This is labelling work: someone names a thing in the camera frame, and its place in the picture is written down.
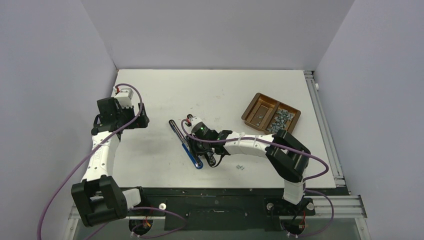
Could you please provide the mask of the brown plastic tray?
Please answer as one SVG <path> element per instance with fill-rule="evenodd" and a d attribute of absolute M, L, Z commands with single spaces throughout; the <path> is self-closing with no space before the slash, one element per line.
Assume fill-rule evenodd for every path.
<path fill-rule="evenodd" d="M 271 118 L 276 113 L 277 109 L 286 109 L 295 113 L 294 123 L 287 131 L 292 133 L 302 112 L 260 92 L 255 94 L 242 114 L 241 119 L 244 121 L 245 125 L 257 131 L 264 132 L 267 135 L 274 134 L 266 131 L 266 127 L 270 123 Z"/>

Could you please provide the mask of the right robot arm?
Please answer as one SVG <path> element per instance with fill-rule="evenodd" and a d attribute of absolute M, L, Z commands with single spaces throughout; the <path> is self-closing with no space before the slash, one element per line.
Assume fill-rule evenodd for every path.
<path fill-rule="evenodd" d="M 284 179 L 283 209 L 289 214 L 297 213 L 303 206 L 305 195 L 304 171 L 311 152 L 291 133 L 279 130 L 275 134 L 246 135 L 231 130 L 208 128 L 201 120 L 192 119 L 186 124 L 190 135 L 197 138 L 201 150 L 212 150 L 220 156 L 243 154 L 268 159 L 278 175 Z"/>

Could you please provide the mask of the blue stapler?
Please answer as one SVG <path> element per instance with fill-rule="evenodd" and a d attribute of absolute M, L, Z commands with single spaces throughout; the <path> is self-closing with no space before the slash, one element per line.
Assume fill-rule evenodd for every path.
<path fill-rule="evenodd" d="M 176 134 L 177 138 L 180 140 L 181 146 L 183 147 L 183 149 L 186 152 L 187 156 L 189 157 L 189 159 L 193 163 L 194 167 L 196 169 L 198 169 L 198 170 L 202 169 L 203 166 L 204 166 L 203 163 L 202 163 L 202 161 L 198 157 L 195 157 L 191 153 L 190 147 L 189 147 L 189 143 L 187 142 L 187 140 L 184 137 L 183 133 L 181 132 L 181 130 L 177 126 L 176 122 L 173 119 L 170 119 L 168 121 L 168 123 L 169 123 L 170 128 L 172 129 L 172 131 Z"/>

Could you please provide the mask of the black stapler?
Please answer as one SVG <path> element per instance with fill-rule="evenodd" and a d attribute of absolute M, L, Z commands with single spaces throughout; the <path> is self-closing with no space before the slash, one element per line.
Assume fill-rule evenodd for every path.
<path fill-rule="evenodd" d="M 193 135 L 192 129 L 195 124 L 192 123 L 192 118 L 194 118 L 194 116 L 192 114 L 188 114 L 186 117 L 188 122 L 186 122 L 185 125 L 189 127 L 190 135 Z M 188 136 L 186 136 L 186 140 L 193 155 L 196 155 L 199 159 L 200 157 L 204 157 L 210 167 L 213 167 L 217 163 L 212 149 L 206 143 L 193 140 Z"/>

